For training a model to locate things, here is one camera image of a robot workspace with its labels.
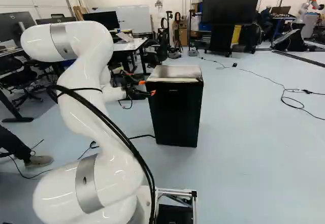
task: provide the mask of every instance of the sneaker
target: sneaker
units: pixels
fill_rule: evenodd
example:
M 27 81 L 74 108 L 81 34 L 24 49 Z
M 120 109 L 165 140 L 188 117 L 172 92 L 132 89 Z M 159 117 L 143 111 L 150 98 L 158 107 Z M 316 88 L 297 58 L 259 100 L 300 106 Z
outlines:
M 45 167 L 50 165 L 53 162 L 53 158 L 47 155 L 44 156 L 36 156 L 32 155 L 30 157 L 30 162 L 25 163 L 26 168 L 34 168 L 34 167 Z

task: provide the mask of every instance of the whiteboard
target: whiteboard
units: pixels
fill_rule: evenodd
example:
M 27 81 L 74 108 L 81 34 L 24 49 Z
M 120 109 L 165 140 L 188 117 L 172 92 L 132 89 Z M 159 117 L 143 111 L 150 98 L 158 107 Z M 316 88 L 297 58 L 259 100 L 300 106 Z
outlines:
M 151 19 L 148 5 L 91 8 L 90 12 L 116 11 L 121 29 L 133 29 L 134 34 L 151 33 Z

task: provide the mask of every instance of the black cabinet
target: black cabinet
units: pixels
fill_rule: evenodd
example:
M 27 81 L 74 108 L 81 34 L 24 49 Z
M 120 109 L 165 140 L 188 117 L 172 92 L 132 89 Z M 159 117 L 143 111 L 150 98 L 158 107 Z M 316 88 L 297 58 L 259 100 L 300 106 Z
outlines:
M 156 66 L 147 79 L 158 144 L 197 147 L 203 93 L 198 66 Z

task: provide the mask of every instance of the laptop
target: laptop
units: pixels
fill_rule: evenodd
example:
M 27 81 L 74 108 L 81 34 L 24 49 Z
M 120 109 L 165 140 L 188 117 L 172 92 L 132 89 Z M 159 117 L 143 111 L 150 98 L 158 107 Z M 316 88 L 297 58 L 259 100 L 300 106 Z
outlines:
M 280 14 L 281 7 L 272 7 L 271 14 Z
M 291 7 L 281 7 L 280 13 L 282 15 L 288 15 Z

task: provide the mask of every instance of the white robotic arm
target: white robotic arm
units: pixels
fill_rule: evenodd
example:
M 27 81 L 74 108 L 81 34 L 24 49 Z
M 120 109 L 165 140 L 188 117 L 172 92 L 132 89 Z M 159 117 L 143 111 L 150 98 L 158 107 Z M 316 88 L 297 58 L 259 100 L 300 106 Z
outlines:
M 121 88 L 110 86 L 107 63 L 113 54 L 113 40 L 97 22 L 33 26 L 22 34 L 21 45 L 39 61 L 77 58 L 57 84 L 69 89 L 89 88 L 76 92 L 106 116 L 105 102 L 126 96 Z M 66 125 L 75 133 L 95 140 L 102 151 L 43 177 L 33 197 L 37 216 L 53 224 L 125 224 L 141 209 L 146 212 L 144 209 L 150 205 L 149 191 L 144 195 L 149 205 L 139 205 L 143 170 L 122 140 L 74 98 L 64 94 L 58 103 Z M 147 217 L 142 215 L 140 219 L 143 223 Z
M 313 6 L 313 9 L 315 9 L 315 10 L 322 10 L 322 9 L 324 9 L 324 5 L 319 5 L 317 3 L 317 0 L 307 0 L 305 3 L 303 3 L 301 5 L 301 8 L 300 8 L 300 10 L 299 10 L 299 12 L 297 14 L 297 18 L 294 21 L 294 23 L 301 23 L 301 24 L 302 23 L 305 23 L 304 17 L 306 15 L 307 10 L 308 10 L 308 7 L 310 5 L 312 5 Z

